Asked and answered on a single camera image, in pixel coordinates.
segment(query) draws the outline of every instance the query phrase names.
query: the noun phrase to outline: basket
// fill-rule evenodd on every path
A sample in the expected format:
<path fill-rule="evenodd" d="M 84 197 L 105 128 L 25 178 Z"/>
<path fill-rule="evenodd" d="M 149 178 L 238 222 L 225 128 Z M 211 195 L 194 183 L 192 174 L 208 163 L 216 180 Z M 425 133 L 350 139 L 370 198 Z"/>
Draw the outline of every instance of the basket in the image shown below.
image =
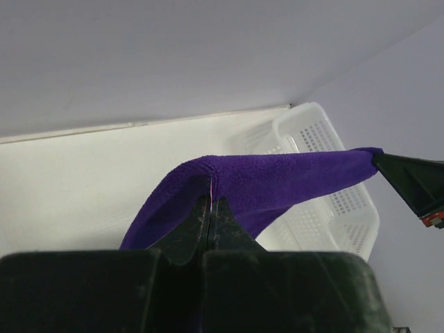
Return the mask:
<path fill-rule="evenodd" d="M 271 132 L 254 154 L 343 151 L 325 111 L 306 103 L 273 120 Z M 294 205 L 267 232 L 271 250 L 346 251 L 367 260 L 375 244 L 379 215 L 365 186 L 359 184 L 329 196 Z"/>

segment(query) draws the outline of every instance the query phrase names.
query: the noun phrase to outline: wall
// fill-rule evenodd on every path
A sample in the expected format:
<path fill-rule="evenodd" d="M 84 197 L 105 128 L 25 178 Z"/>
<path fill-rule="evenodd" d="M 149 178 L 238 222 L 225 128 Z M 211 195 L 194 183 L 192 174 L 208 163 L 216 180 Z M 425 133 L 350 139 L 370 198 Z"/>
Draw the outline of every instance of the wall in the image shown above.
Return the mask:
<path fill-rule="evenodd" d="M 442 0 L 3 0 L 0 136 L 296 102 L 443 14 Z"/>
<path fill-rule="evenodd" d="M 348 147 L 444 160 L 444 17 L 308 99 L 329 114 Z M 444 232 L 427 229 L 382 176 L 367 188 L 381 217 L 370 265 L 397 326 L 444 332 Z"/>

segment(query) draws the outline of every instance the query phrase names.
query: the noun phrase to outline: towel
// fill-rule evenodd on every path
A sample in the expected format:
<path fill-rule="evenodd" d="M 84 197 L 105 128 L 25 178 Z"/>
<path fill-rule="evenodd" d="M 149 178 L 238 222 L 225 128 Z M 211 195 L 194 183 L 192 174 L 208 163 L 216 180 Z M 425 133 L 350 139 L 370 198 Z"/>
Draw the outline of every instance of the towel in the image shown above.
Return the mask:
<path fill-rule="evenodd" d="M 332 194 L 375 175 L 378 148 L 282 155 L 204 156 L 172 170 L 148 197 L 121 249 L 143 249 L 185 220 L 212 189 L 252 237 L 303 201 Z"/>

